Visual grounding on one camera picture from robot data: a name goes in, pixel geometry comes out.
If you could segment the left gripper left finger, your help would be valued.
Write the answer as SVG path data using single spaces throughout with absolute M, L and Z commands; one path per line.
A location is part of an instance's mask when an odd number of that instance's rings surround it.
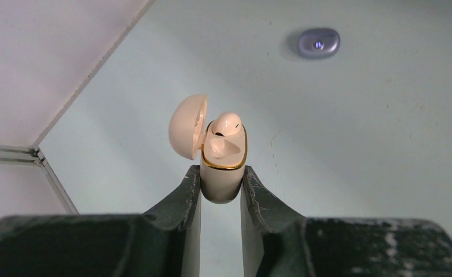
M 198 276 L 200 174 L 142 214 L 0 219 L 0 276 Z

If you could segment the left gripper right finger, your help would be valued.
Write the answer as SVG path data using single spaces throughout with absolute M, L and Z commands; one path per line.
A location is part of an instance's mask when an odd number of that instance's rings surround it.
M 323 218 L 295 211 L 246 166 L 245 276 L 452 276 L 452 239 L 433 221 Z

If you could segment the beige earbud charging case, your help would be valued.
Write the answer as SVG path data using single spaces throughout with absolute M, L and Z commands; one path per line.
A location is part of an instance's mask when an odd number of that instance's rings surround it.
M 168 137 L 172 149 L 185 159 L 200 158 L 199 174 L 203 196 L 212 203 L 229 203 L 238 195 L 248 155 L 248 138 L 241 131 L 232 136 L 212 133 L 208 122 L 206 94 L 188 96 L 171 116 Z

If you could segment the purple earbud charging case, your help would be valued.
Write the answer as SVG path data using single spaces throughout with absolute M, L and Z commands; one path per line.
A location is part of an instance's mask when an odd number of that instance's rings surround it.
M 325 59 L 334 56 L 341 45 L 340 34 L 331 28 L 311 28 L 297 39 L 297 52 L 306 59 Z

